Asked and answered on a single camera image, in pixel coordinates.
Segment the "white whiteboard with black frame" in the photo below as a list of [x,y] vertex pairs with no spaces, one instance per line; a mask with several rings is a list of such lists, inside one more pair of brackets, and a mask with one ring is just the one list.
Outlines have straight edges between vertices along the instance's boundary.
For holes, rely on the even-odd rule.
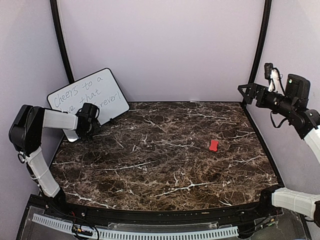
[[92,123],[101,126],[127,112],[130,107],[112,71],[104,68],[47,96],[51,110],[46,110],[43,128],[62,129],[68,141],[75,142],[80,133],[80,117],[85,104],[92,104],[96,115]]

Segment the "red whiteboard eraser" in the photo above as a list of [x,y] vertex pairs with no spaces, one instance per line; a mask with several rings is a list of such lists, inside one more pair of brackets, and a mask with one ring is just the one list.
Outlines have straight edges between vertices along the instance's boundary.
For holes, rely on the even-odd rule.
[[218,145],[219,145],[219,141],[211,140],[210,141],[209,150],[212,151],[212,152],[217,152],[218,151]]

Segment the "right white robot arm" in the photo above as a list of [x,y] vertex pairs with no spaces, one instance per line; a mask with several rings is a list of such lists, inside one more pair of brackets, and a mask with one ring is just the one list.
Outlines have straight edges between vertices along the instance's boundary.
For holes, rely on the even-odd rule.
[[[245,103],[256,100],[258,108],[280,114],[294,127],[299,137],[320,157],[320,114],[307,107],[311,83],[304,77],[289,74],[284,94],[269,91],[266,86],[250,83],[237,87]],[[263,190],[261,200],[255,205],[255,213],[266,217],[274,208],[283,208],[310,218],[320,224],[320,196],[294,191],[286,187],[269,187]]]

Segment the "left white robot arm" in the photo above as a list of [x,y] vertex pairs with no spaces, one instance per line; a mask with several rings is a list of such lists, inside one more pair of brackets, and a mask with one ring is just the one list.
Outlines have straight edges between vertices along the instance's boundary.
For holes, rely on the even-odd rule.
[[31,179],[52,201],[50,208],[60,218],[67,218],[71,208],[65,203],[66,195],[54,179],[42,153],[43,129],[71,131],[77,140],[89,140],[101,128],[99,113],[99,108],[92,103],[84,103],[76,114],[25,104],[10,127],[8,137],[18,152],[20,163],[26,164]]

